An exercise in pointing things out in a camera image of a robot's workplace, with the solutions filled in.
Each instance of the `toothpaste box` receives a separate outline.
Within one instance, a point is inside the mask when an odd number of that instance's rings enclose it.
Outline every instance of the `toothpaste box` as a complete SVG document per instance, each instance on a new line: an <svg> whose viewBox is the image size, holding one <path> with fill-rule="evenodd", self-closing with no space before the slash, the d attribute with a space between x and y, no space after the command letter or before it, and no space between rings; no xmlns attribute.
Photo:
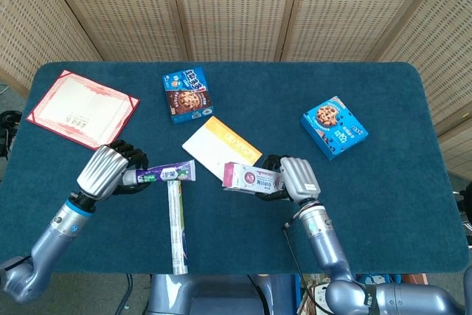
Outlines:
<svg viewBox="0 0 472 315"><path fill-rule="evenodd" d="M213 113L207 81L201 67L162 76L172 122L179 123Z"/></svg>
<svg viewBox="0 0 472 315"><path fill-rule="evenodd" d="M337 96L305 112L300 122L329 160L368 135L366 128Z"/></svg>
<svg viewBox="0 0 472 315"><path fill-rule="evenodd" d="M252 193L273 193L283 189L282 174L259 167L227 162L224 165L225 190Z"/></svg>

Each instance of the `red certificate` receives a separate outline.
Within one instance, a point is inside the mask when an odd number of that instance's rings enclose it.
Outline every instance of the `red certificate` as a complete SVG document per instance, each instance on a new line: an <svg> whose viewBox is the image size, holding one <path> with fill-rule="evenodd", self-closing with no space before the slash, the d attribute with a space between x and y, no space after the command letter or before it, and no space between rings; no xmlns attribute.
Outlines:
<svg viewBox="0 0 472 315"><path fill-rule="evenodd" d="M64 70L27 120L92 149L113 142L139 100Z"/></svg>

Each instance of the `blue tablecloth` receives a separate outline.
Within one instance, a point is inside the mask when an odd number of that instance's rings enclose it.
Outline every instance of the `blue tablecloth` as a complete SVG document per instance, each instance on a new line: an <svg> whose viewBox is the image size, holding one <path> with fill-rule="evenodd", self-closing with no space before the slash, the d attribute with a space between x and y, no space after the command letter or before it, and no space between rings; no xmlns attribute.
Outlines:
<svg viewBox="0 0 472 315"><path fill-rule="evenodd" d="M181 145L205 119L172 124L161 76L194 66L204 68L215 115L263 157L310 161L354 271L456 271L466 264L420 76L407 63L49 63L35 76L24 118L68 69L141 99L121 137L145 151L150 166L184 161L190 155ZM329 162L299 118L334 95L369 136ZM22 120L0 190L0 260L29 254L77 190L92 153ZM197 182L184 183L183 195L190 273L296 271L280 231L295 205L223 191L200 164ZM317 272L299 223L290 234L302 270ZM99 203L57 270L171 273L166 184Z"/></svg>

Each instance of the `dark teal tabletop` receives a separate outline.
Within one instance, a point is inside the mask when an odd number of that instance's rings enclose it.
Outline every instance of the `dark teal tabletop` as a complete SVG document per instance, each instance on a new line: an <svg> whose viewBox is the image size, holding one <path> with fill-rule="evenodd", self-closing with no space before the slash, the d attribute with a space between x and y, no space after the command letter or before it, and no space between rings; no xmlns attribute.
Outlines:
<svg viewBox="0 0 472 315"><path fill-rule="evenodd" d="M312 164L353 271L465 266L467 243L424 90L407 63L49 63L35 76L24 118L67 69L141 100L120 137L145 151L150 166L188 160L181 145L205 119L172 124L161 76L195 66L204 68L216 117L263 152L256 165L271 153ZM369 136L329 162L299 119L335 95ZM93 154L24 118L0 189L0 261L30 253ZM190 273L296 272L280 231L295 205L223 191L199 163L183 198ZM289 233L303 272L317 272L299 222ZM56 270L171 273L167 185L99 203Z"/></svg>

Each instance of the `blue cookie box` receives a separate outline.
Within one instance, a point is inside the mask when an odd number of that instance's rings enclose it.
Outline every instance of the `blue cookie box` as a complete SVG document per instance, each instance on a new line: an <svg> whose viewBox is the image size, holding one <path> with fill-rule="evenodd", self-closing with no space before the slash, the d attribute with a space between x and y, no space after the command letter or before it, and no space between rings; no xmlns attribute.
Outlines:
<svg viewBox="0 0 472 315"><path fill-rule="evenodd" d="M317 120L316 113L322 106L337 110L335 125L325 127ZM305 112L300 122L329 160L362 142L369 135L337 96Z"/></svg>
<svg viewBox="0 0 472 315"><path fill-rule="evenodd" d="M195 82L195 79L190 79L188 73L193 72L195 75L196 79L196 85L192 84ZM167 101L169 102L169 98L167 96L168 91L199 91L202 90L202 87L205 89L204 91L208 92L208 84L207 81L205 80L205 74L204 70L201 67L198 68L191 68L191 69L185 69L181 70L180 72L174 72L170 74L165 74L162 75L162 82L164 84L164 90L166 91L166 97ZM199 117L205 117L209 116L212 114L214 111L213 104L203 107L199 110L194 110L191 112L183 113L183 114L172 114L170 113L170 119L172 120L173 123L180 123L180 122L185 122L185 121L190 121L194 120L195 118Z"/></svg>

